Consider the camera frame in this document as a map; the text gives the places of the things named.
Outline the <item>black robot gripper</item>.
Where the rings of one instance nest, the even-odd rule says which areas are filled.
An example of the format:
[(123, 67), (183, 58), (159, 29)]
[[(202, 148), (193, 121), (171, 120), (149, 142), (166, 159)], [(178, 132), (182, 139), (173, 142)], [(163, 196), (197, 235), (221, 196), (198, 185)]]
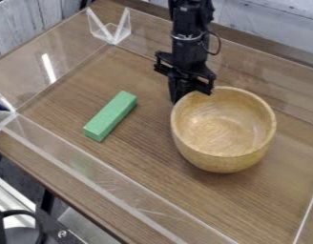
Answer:
[(173, 104), (190, 92), (213, 92), (217, 75), (206, 66), (209, 40), (208, 32), (192, 39), (174, 35), (171, 52), (155, 52), (154, 70), (169, 78)]

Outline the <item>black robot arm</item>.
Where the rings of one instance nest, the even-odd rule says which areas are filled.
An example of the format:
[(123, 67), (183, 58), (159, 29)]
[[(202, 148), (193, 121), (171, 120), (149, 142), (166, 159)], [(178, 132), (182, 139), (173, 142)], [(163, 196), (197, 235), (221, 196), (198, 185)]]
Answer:
[(208, 95), (214, 89), (216, 73), (206, 65), (210, 36), (220, 37), (209, 25), (214, 20), (212, 0), (169, 0), (171, 52), (157, 51), (154, 70), (169, 78), (173, 104), (190, 92)]

